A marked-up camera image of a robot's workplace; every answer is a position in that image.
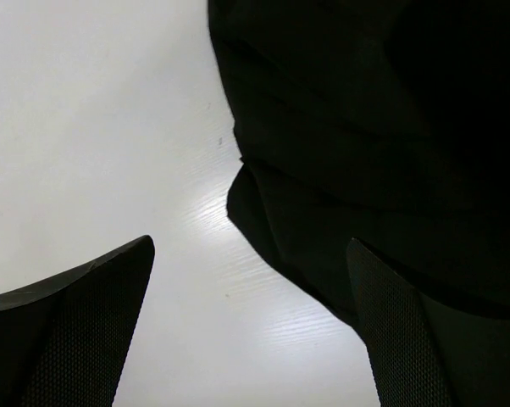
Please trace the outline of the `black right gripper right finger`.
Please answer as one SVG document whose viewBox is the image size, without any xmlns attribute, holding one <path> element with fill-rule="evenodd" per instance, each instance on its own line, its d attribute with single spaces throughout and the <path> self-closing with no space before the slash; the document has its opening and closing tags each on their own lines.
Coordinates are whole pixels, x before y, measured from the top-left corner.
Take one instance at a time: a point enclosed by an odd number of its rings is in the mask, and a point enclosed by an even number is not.
<svg viewBox="0 0 510 407">
<path fill-rule="evenodd" d="M 510 406 L 510 307 L 423 278 L 368 244 L 346 251 L 383 406 Z"/>
</svg>

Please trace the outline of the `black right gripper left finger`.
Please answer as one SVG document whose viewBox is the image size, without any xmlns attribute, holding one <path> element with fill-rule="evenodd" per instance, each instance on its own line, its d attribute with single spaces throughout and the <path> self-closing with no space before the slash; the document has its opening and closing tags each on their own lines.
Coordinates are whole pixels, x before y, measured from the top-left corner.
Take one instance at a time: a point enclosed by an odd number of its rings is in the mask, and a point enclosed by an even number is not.
<svg viewBox="0 0 510 407">
<path fill-rule="evenodd" d="M 110 406 L 155 256 L 139 237 L 0 294 L 0 406 Z"/>
</svg>

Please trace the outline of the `black pleated skirt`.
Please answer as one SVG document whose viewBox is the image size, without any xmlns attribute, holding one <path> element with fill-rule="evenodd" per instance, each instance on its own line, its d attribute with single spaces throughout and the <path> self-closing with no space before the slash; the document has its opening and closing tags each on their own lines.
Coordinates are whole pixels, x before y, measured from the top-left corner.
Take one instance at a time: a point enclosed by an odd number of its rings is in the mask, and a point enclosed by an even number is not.
<svg viewBox="0 0 510 407">
<path fill-rule="evenodd" d="M 357 323 L 353 238 L 510 310 L 510 1 L 211 1 L 230 220 Z"/>
</svg>

